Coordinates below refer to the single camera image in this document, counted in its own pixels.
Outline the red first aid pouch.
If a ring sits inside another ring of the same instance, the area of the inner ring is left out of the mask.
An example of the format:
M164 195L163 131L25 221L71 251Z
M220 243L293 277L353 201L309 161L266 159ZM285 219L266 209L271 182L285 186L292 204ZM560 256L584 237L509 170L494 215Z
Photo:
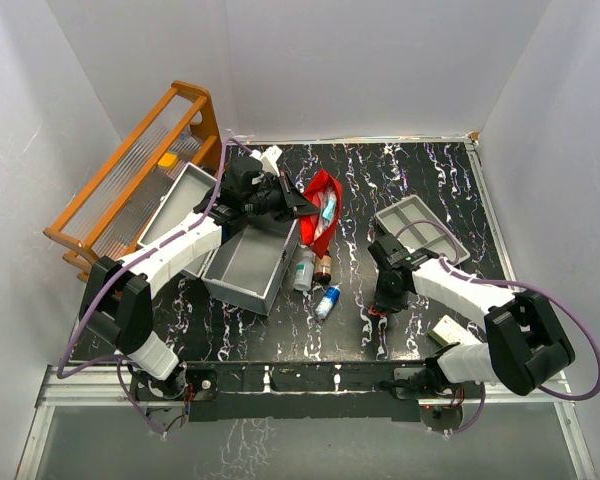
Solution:
M337 207L332 222L326 222L321 218L321 199L327 192L334 192L337 196ZM304 190L304 195L319 207L320 213L300 219L301 242L318 258L327 252L335 234L342 211L342 193L342 185L324 169L313 177Z

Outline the light blue plastic tweezers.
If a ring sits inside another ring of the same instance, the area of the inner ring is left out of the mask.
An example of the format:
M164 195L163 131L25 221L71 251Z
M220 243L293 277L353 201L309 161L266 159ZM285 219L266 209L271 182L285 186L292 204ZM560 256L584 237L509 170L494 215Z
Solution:
M321 199L321 218L326 222L332 222L337 207L337 196L334 192L327 192Z

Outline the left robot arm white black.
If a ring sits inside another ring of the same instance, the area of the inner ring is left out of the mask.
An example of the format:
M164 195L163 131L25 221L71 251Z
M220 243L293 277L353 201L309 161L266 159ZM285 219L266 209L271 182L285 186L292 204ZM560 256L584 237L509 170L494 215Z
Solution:
M225 167L182 221L119 260L101 257L91 268L80 326L134 365L141 381L165 399L186 389L185 366L154 329L154 296L187 265L227 243L253 217L284 223L318 214L285 170L271 172L247 158Z

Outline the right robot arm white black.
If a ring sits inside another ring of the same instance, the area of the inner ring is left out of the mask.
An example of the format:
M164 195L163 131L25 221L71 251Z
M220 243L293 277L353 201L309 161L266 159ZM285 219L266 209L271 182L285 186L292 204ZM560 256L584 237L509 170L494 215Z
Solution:
M409 295L437 301L480 326L486 340L455 342L425 361L407 384L446 397L465 382L499 382L525 396L571 365L575 351L550 300L528 288L499 287L472 278L436 253L409 251L393 235L368 248L378 269L371 310L386 315L408 307Z

